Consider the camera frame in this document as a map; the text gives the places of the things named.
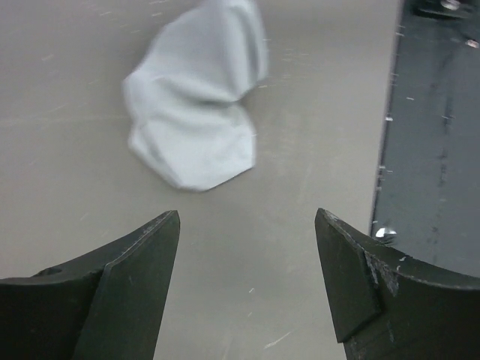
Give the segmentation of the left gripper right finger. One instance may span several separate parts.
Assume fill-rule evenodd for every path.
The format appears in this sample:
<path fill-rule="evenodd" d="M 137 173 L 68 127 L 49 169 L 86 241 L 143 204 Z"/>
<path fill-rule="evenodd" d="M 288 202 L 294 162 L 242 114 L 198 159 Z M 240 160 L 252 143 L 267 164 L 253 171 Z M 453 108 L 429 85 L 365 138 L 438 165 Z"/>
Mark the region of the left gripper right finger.
<path fill-rule="evenodd" d="M 316 241 L 348 359 L 478 359 L 479 279 L 414 259 L 320 208 Z"/>

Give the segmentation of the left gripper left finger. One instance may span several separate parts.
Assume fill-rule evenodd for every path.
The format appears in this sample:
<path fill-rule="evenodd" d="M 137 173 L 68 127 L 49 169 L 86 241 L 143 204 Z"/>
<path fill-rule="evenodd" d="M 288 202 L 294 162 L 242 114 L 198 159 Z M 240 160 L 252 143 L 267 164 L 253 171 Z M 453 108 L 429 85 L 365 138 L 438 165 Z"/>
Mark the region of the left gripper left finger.
<path fill-rule="evenodd" d="M 152 359 L 179 243 L 177 211 L 31 277 L 1 281 L 3 359 Z"/>

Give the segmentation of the grey underwear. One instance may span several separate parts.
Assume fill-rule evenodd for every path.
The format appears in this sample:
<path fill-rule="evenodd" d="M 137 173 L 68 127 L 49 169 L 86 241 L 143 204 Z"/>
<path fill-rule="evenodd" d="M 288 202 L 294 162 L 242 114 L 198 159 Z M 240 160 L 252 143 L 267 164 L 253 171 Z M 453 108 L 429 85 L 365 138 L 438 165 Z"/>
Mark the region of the grey underwear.
<path fill-rule="evenodd" d="M 174 188 L 207 191 L 252 169 L 242 99 L 269 52 L 255 1 L 203 1 L 165 25 L 124 80 L 130 150 Z"/>

